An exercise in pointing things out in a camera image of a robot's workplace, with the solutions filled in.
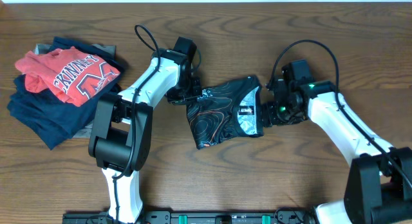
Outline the black printed cycling jersey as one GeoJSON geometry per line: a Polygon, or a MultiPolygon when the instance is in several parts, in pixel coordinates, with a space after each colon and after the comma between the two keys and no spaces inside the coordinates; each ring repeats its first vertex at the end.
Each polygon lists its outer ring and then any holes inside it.
{"type": "Polygon", "coordinates": [[[263,136],[260,92],[255,75],[203,89],[186,109],[196,148],[237,137],[263,136]]]}

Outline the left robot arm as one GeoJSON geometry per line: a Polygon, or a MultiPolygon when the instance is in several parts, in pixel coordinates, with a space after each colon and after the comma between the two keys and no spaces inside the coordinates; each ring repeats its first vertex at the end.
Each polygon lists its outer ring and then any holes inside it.
{"type": "Polygon", "coordinates": [[[143,203],[139,172],[147,160],[153,111],[164,96],[171,102],[192,97],[195,47],[153,52],[146,71],[127,89],[105,94],[97,104],[88,153],[102,169],[108,183],[112,223],[135,223],[143,203]]]}

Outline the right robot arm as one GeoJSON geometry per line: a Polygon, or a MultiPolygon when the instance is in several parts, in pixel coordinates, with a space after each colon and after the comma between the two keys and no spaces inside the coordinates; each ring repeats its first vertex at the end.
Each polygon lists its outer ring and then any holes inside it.
{"type": "Polygon", "coordinates": [[[316,223],[397,223],[411,219],[411,149],[397,149],[373,132],[330,81],[283,79],[267,84],[271,126],[310,120],[350,166],[344,197],[315,207],[316,223]]]}

